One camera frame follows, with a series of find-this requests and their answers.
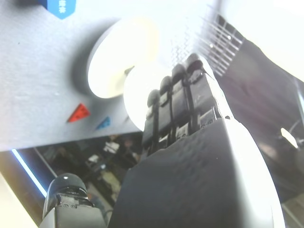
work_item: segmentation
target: blue light strip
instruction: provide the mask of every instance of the blue light strip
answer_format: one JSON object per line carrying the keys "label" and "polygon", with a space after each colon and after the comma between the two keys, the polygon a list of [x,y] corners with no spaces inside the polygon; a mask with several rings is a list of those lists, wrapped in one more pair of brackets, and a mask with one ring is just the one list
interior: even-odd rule
{"label": "blue light strip", "polygon": [[40,192],[42,193],[42,195],[44,197],[46,197],[47,196],[47,192],[44,190],[44,188],[39,183],[39,181],[37,180],[37,178],[34,176],[34,174],[32,173],[32,171],[29,169],[29,167],[27,166],[27,164],[23,161],[23,159],[21,158],[21,156],[18,153],[18,151],[16,149],[12,149],[11,151],[13,152],[13,154],[15,155],[15,157],[18,159],[18,161],[20,162],[20,164],[22,165],[22,167],[24,168],[24,170],[28,173],[29,177],[33,180],[33,182],[35,183],[35,185],[37,186],[37,188],[40,190]]}

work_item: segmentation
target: blue label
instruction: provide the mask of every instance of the blue label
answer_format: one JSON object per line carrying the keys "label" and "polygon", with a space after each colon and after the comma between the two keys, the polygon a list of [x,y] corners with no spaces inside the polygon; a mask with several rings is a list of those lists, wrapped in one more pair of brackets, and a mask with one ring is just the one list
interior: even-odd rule
{"label": "blue label", "polygon": [[103,128],[106,128],[108,126],[111,125],[111,119],[109,116],[107,116],[97,127],[96,127],[96,130],[100,130],[100,129],[103,129]]}
{"label": "blue label", "polygon": [[74,13],[76,0],[38,0],[50,13],[60,19],[67,18]]}

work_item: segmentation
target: robotic hand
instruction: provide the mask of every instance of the robotic hand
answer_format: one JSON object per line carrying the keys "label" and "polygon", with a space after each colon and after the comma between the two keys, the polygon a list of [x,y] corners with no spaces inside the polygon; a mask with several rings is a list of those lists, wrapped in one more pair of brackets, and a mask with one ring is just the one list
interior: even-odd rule
{"label": "robotic hand", "polygon": [[[124,179],[109,228],[285,227],[262,155],[205,59],[192,54],[177,65],[150,93],[148,107],[142,161]],[[84,186],[74,190],[65,193],[80,204],[69,212],[57,206],[65,198],[50,200],[49,190],[45,209],[54,227],[103,227]],[[61,213],[83,221],[61,223]]]}

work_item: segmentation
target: blue triangular sticker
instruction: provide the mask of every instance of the blue triangular sticker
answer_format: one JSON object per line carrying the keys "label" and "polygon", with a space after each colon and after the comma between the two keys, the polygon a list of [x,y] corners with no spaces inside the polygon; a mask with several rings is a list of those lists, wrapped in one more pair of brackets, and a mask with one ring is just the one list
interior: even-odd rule
{"label": "blue triangular sticker", "polygon": [[60,19],[70,16],[76,8],[76,0],[38,0],[38,2]]}
{"label": "blue triangular sticker", "polygon": [[111,125],[111,119],[109,116],[107,116],[97,127],[96,130],[100,130],[106,127],[109,127]]}

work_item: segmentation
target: red triangle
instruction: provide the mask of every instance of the red triangle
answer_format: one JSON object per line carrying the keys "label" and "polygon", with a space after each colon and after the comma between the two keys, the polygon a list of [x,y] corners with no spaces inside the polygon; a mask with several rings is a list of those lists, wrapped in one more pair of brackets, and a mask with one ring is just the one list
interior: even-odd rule
{"label": "red triangle", "polygon": [[82,118],[85,118],[89,115],[90,115],[89,110],[82,103],[80,103],[77,109],[73,112],[73,114],[69,118],[68,122],[81,120]]}

